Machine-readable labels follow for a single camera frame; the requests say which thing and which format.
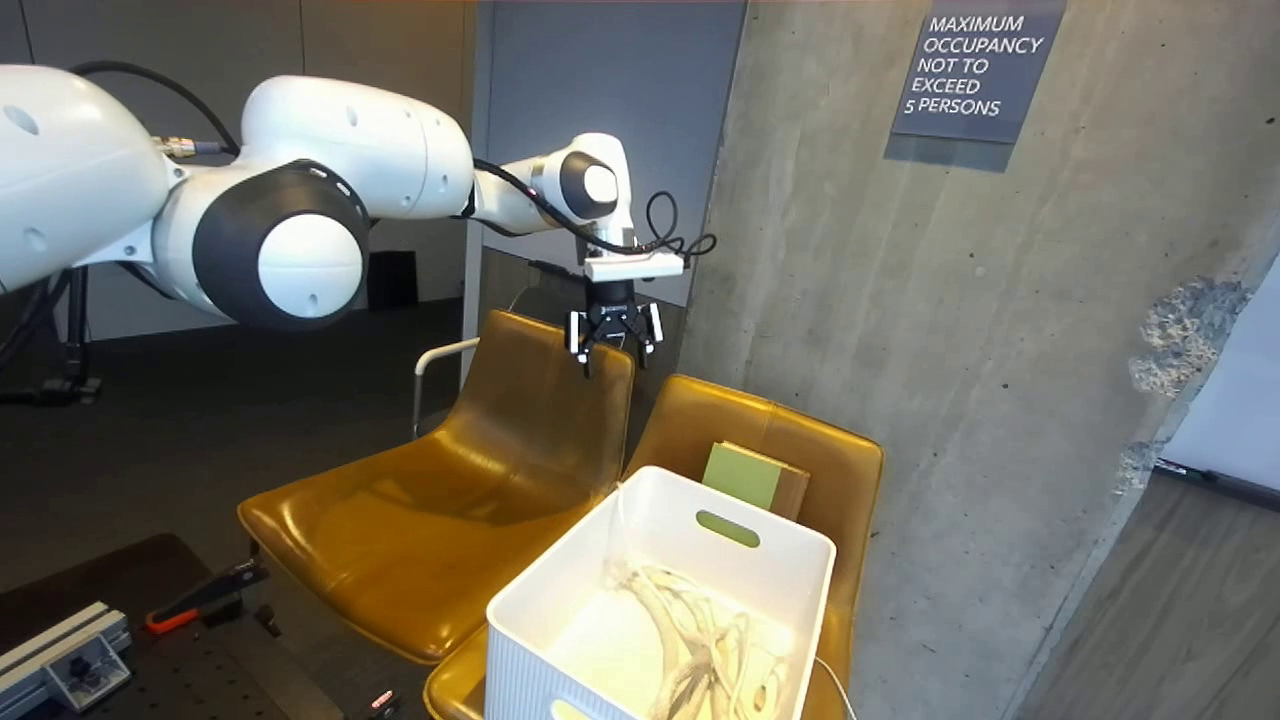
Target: white storage box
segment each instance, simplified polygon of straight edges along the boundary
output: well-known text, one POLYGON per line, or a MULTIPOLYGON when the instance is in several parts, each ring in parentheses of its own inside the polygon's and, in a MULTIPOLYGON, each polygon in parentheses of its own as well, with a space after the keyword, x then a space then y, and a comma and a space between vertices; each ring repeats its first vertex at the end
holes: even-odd
POLYGON ((834 564, 827 538, 641 467, 493 595, 483 716, 800 720, 834 564))

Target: black sign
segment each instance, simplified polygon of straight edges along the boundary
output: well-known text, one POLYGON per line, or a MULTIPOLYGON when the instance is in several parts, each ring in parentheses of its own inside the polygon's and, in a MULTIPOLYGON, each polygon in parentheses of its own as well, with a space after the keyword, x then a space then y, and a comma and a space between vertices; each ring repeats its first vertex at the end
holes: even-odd
POLYGON ((1011 146, 1042 84, 1066 0, 932 0, 897 138, 1011 146))

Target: mustard chair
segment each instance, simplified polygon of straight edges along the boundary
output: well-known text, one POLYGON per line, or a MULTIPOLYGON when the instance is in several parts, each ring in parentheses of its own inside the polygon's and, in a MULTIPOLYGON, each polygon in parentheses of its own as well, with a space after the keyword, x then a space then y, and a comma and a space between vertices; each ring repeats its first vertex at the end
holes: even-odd
POLYGON ((628 412, 628 351, 595 347, 585 373, 556 327, 493 313, 431 434, 249 496, 238 511, 265 555, 355 631, 431 663, 607 493, 628 412))
MULTIPOLYGON (((886 475, 880 445, 740 388, 710 386, 696 376, 670 376, 628 459, 628 471, 635 471, 641 465, 661 465, 681 475, 701 475, 716 439, 746 445, 807 471, 795 520, 834 538, 836 543, 827 616, 818 655, 846 681, 858 659, 853 637, 861 569, 886 475)), ((431 716, 483 716, 483 649, 490 631, 477 627, 431 668, 426 685, 426 707, 431 716)), ((818 668, 807 681, 805 720, 841 716, 846 696, 834 677, 818 668)))

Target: floor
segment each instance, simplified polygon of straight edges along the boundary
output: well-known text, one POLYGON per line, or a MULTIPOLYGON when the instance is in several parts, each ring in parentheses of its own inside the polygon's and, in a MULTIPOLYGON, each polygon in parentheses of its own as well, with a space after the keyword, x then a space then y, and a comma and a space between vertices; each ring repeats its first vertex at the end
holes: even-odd
MULTIPOLYGON (((243 560, 238 502, 404 439, 413 359, 447 336, 442 313, 413 307, 306 336, 220 327, 97 344, 104 391, 92 404, 0 404, 0 588, 154 531, 176 531, 210 569, 243 560)), ((33 388, 47 359, 38 342, 0 367, 0 388, 33 388)), ((431 373, 427 410, 453 391, 455 367, 431 373)), ((368 716, 385 687, 402 716, 426 716, 419 668, 355 642, 280 572, 265 601, 280 649, 345 716, 368 716)))
POLYGON ((1022 720, 1280 716, 1280 511, 1154 475, 1022 720))

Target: robotic arm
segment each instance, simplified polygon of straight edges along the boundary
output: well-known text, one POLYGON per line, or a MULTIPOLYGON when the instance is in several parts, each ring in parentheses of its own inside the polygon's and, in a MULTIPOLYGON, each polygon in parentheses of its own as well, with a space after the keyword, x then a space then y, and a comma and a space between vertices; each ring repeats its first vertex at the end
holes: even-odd
POLYGON ((681 277, 683 257, 633 238, 617 138, 479 164, 431 106, 315 77, 265 80, 227 164, 180 164, 86 77, 0 63, 0 298, 86 264, 135 264, 168 298, 242 325, 329 321, 366 285, 375 222, 479 222, 503 238, 568 228, 588 307, 568 351, 595 342, 652 351, 657 304, 633 285, 681 277))

